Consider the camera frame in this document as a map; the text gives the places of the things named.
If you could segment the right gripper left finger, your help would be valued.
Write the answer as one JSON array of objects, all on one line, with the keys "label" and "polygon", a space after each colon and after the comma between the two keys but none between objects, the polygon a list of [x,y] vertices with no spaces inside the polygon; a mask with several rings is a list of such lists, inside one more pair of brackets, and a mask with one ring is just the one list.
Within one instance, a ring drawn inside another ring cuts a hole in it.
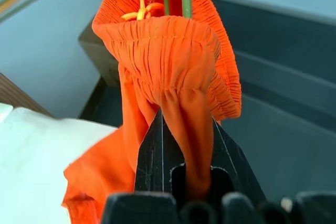
[{"label": "right gripper left finger", "polygon": [[158,110],[139,149],[134,190],[169,193],[184,203],[185,177],[182,151]]}]

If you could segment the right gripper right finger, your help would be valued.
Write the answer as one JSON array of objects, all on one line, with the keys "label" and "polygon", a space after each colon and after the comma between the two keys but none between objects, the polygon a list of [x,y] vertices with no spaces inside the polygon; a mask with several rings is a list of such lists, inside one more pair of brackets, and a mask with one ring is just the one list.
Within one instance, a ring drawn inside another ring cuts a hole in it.
[{"label": "right gripper right finger", "polygon": [[213,122],[214,144],[211,161],[211,189],[208,202],[219,203],[230,192],[246,195],[261,203],[266,196],[240,146],[216,122]]}]

